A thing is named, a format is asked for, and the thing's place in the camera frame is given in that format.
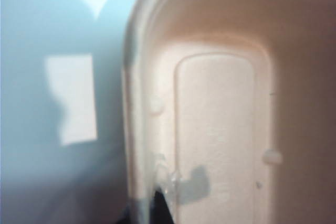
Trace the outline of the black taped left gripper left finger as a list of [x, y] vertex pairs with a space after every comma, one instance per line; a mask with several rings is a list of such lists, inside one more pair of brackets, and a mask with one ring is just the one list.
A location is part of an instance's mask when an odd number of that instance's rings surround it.
[[132, 208], [127, 205], [123, 210], [120, 218], [117, 220], [117, 224], [131, 224], [132, 223]]

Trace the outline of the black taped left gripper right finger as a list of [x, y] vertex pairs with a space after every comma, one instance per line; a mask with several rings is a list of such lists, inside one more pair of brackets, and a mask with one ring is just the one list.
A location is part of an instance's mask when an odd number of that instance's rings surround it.
[[177, 223], [178, 171], [169, 167], [162, 153], [153, 155], [151, 223]]

